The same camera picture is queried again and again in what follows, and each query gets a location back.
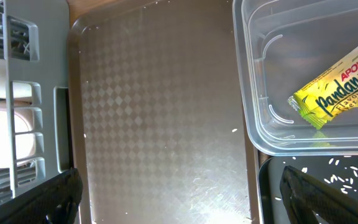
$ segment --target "brown tray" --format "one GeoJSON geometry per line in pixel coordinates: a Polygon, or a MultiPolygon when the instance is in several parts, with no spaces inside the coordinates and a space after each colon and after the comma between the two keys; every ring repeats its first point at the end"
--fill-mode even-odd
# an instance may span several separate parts
{"type": "Polygon", "coordinates": [[[69,92],[82,223],[250,223],[231,7],[128,0],[75,22],[69,92]]]}

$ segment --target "snack package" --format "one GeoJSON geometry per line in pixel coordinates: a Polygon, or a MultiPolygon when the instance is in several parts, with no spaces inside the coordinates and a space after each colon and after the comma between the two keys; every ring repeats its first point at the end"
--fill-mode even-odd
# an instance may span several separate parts
{"type": "Polygon", "coordinates": [[[358,108],[358,47],[294,93],[288,103],[316,129],[358,108]]]}

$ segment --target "clear plastic bin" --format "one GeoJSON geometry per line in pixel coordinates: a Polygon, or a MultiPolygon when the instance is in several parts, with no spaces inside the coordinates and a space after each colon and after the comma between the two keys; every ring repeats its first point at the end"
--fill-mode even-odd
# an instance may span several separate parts
{"type": "Polygon", "coordinates": [[[317,131],[287,99],[358,46],[358,0],[234,1],[247,129],[277,156],[358,154],[358,108],[317,131]]]}

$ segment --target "wooden surface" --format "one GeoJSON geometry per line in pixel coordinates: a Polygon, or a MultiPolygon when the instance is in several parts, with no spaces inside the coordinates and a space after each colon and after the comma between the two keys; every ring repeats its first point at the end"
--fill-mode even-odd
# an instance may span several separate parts
{"type": "Polygon", "coordinates": [[[67,0],[68,6],[70,8],[71,26],[81,15],[86,14],[94,8],[114,1],[117,0],[67,0]]]}

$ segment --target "black tray with white specks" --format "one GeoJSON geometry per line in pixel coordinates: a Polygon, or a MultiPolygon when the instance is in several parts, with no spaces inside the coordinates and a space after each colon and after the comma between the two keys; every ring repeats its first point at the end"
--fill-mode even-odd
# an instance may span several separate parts
{"type": "MultiPolygon", "coordinates": [[[[289,224],[281,200],[280,181],[285,166],[293,166],[344,195],[358,200],[358,156],[274,157],[259,172],[264,223],[289,224]]],[[[317,216],[320,223],[327,223],[317,216]]]]}

